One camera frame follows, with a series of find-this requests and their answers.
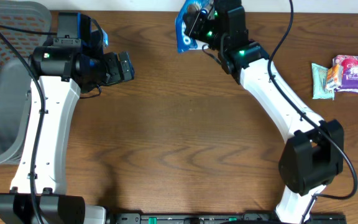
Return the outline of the blue Oreo cookie pack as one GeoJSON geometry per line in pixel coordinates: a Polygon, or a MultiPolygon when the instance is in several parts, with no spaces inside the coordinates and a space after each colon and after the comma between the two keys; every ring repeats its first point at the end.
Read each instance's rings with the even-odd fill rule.
{"type": "Polygon", "coordinates": [[[187,25],[183,16],[187,12],[198,12],[210,3],[209,0],[186,0],[175,19],[175,32],[177,37],[177,52],[184,53],[189,50],[201,50],[205,44],[199,40],[192,39],[185,34],[187,25]]]}

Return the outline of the mint green wipes pack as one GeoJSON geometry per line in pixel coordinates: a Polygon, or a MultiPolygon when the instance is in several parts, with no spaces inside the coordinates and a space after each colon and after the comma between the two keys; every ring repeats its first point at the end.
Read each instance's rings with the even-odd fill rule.
{"type": "Polygon", "coordinates": [[[311,70],[313,78],[313,99],[334,100],[334,91],[326,89],[328,69],[316,63],[312,63],[311,70]]]}

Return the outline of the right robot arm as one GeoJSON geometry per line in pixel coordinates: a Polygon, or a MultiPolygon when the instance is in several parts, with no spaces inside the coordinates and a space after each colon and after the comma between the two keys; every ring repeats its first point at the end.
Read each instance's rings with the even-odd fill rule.
{"type": "Polygon", "coordinates": [[[193,2],[178,16],[178,49],[217,51],[215,60],[248,91],[276,125],[285,143],[278,163],[285,184],[274,219],[309,223],[311,209],[344,166],[344,130],[325,121],[285,83],[270,55],[249,38],[240,1],[193,2]]]}

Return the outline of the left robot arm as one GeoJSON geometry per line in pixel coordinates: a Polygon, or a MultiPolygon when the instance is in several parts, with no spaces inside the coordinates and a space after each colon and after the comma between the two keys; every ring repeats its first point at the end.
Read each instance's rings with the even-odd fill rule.
{"type": "Polygon", "coordinates": [[[113,223],[109,210],[67,195],[70,125],[81,93],[134,79],[129,54],[83,47],[37,47],[24,150],[8,193],[0,193],[4,223],[113,223]]]}

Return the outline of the orange tissue packet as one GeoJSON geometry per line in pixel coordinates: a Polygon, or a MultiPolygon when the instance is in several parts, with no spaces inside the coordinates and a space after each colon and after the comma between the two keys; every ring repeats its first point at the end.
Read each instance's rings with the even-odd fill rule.
{"type": "Polygon", "coordinates": [[[327,72],[326,76],[326,89],[334,90],[342,85],[342,75],[344,67],[340,64],[335,64],[327,72]]]}

